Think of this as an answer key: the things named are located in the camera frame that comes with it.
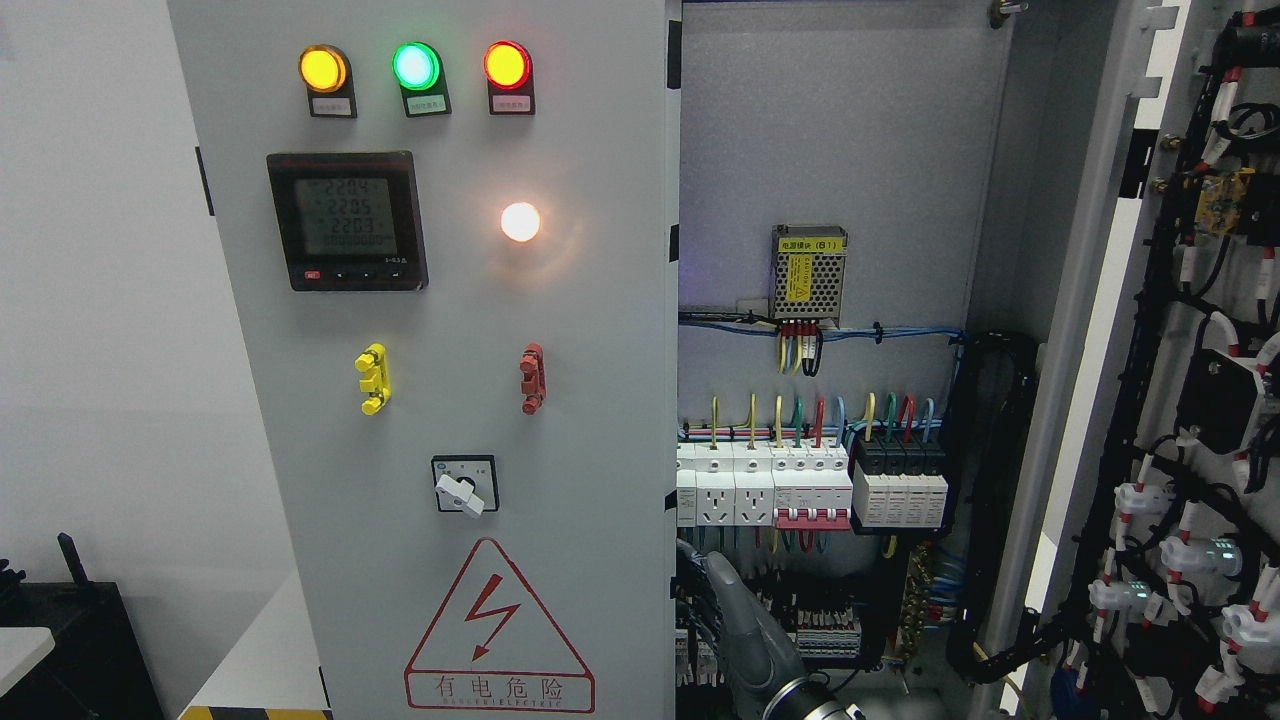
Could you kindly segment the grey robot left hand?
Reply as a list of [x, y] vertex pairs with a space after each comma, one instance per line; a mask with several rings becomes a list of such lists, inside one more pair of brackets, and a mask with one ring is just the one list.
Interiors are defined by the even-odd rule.
[[677, 580], [710, 633], [737, 719], [762, 719], [771, 697], [796, 678], [809, 678], [803, 657], [783, 628], [718, 551], [699, 553], [678, 539]]

